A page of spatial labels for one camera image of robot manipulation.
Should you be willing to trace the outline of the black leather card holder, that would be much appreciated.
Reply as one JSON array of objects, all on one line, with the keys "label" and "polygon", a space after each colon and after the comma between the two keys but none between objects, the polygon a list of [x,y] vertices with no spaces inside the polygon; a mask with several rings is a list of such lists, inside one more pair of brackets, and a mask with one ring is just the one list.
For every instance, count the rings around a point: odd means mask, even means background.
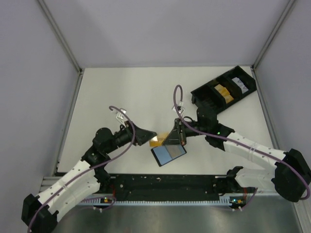
[{"label": "black leather card holder", "polygon": [[151,149],[159,167],[170,163],[171,161],[185,155],[187,151],[181,145],[158,146]]}]

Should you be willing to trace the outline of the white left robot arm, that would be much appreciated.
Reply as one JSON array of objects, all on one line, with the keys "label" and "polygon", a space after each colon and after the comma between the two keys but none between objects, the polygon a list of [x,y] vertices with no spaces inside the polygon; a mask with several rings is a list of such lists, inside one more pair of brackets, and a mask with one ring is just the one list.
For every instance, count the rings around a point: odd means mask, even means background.
[{"label": "white left robot arm", "polygon": [[63,216],[88,196],[107,187],[110,175],[105,166],[112,162],[109,153],[127,145],[141,146],[156,136],[126,121],[120,130],[97,130],[92,146],[63,177],[36,196],[29,194],[23,201],[21,219],[29,233],[51,233]]}]

